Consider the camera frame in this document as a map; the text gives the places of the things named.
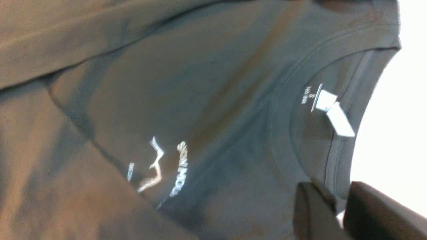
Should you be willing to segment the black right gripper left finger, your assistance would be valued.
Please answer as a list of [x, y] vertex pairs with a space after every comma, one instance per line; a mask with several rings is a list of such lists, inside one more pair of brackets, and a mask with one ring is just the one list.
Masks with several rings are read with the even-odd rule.
[[296, 240], [351, 240], [337, 220], [337, 199], [317, 181], [296, 188], [293, 232]]

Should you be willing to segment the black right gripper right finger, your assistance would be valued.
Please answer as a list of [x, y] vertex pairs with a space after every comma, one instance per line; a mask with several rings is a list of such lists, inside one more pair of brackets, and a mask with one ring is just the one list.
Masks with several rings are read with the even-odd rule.
[[350, 185], [343, 227], [355, 240], [425, 240], [427, 220], [361, 181]]

